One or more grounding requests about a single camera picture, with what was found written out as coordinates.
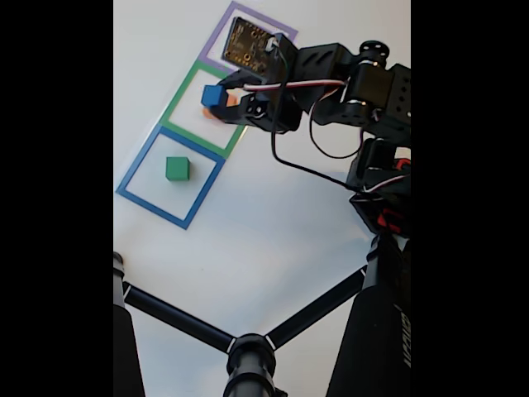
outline red and white wire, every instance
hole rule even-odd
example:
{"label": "red and white wire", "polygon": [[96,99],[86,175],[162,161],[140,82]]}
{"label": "red and white wire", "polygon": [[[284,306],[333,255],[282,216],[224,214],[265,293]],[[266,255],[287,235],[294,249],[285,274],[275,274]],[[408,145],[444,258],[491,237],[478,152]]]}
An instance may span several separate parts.
{"label": "red and white wire", "polygon": [[369,189],[366,189],[364,187],[364,192],[365,193],[373,193],[375,190],[380,189],[380,188],[382,188],[383,186],[385,186],[387,184],[392,184],[393,182],[397,182],[398,180],[407,178],[408,176],[410,176],[410,175],[409,174],[407,174],[407,175],[399,175],[399,176],[394,176],[393,178],[389,178],[389,179],[383,180],[382,182],[377,183],[375,186],[372,186]]}
{"label": "red and white wire", "polygon": [[[301,87],[314,87],[318,85],[346,85],[345,81],[341,80],[330,80],[330,79],[321,79],[321,80],[305,80],[305,81],[292,81],[287,83],[287,88],[301,88]],[[271,91],[278,89],[281,84],[265,84],[265,85],[253,85],[253,84],[244,84],[242,89],[245,91]]]}

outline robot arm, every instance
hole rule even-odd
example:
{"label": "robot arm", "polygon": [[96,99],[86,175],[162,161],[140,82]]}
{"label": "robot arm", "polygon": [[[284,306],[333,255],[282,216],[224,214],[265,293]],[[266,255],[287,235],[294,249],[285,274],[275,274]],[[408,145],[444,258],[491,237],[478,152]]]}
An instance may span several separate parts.
{"label": "robot arm", "polygon": [[[350,202],[371,232],[410,237],[411,161],[395,159],[395,152],[412,146],[412,71],[399,64],[385,69],[389,48],[379,41],[362,43],[358,55],[337,43],[298,49],[285,35],[272,36],[241,18],[229,37],[224,59],[241,69],[206,86],[203,106],[223,122],[272,135],[296,131],[302,112],[319,125],[337,122],[373,134],[340,184],[356,192]],[[250,93],[227,106],[234,88]]]}

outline tripod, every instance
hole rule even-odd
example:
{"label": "tripod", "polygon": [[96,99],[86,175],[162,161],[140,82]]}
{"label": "tripod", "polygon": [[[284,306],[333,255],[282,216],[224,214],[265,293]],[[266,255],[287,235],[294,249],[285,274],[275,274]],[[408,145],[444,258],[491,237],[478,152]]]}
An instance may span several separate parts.
{"label": "tripod", "polygon": [[401,251],[393,235],[381,232],[372,241],[367,261],[266,335],[234,337],[123,282],[123,259],[114,252],[114,396],[145,395],[125,304],[226,353],[224,397],[287,397],[273,382],[274,352],[355,295],[326,396],[409,395],[411,240]]}

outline small wheel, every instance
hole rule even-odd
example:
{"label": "small wheel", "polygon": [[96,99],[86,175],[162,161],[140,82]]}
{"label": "small wheel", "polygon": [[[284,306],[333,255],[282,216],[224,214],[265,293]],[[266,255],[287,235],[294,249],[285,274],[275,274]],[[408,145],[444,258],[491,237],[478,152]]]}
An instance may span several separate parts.
{"label": "small wheel", "polygon": [[376,50],[383,58],[388,58],[389,56],[389,47],[380,41],[364,41],[360,45],[360,52],[369,50]]}

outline white table surface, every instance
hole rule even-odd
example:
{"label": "white table surface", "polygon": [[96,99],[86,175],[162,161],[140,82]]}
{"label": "white table surface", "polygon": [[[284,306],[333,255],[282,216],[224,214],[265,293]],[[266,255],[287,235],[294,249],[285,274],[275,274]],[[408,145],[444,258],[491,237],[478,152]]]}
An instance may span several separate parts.
{"label": "white table surface", "polygon": [[[411,67],[409,0],[241,0],[299,31],[297,47],[363,41]],[[115,186],[228,7],[229,0],[114,0]],[[358,145],[355,128],[316,126],[328,151]],[[307,135],[278,139],[293,162],[345,179],[348,160]],[[227,332],[265,334],[365,264],[371,233],[338,185],[276,163],[269,134],[249,128],[185,231],[117,194],[114,251],[126,280]],[[275,384],[324,396],[352,301],[276,352]],[[129,307],[148,397],[210,397],[226,385],[226,355]]]}

